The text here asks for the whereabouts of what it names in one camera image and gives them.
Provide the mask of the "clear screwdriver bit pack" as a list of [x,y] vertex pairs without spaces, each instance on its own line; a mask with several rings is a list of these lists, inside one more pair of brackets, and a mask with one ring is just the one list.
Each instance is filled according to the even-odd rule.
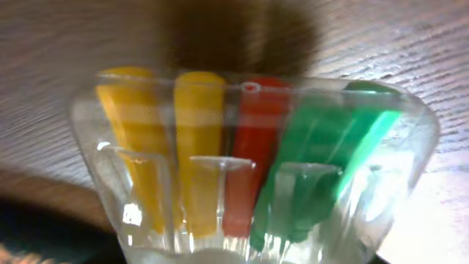
[[440,132],[379,82],[138,67],[69,119],[126,263],[373,263]]

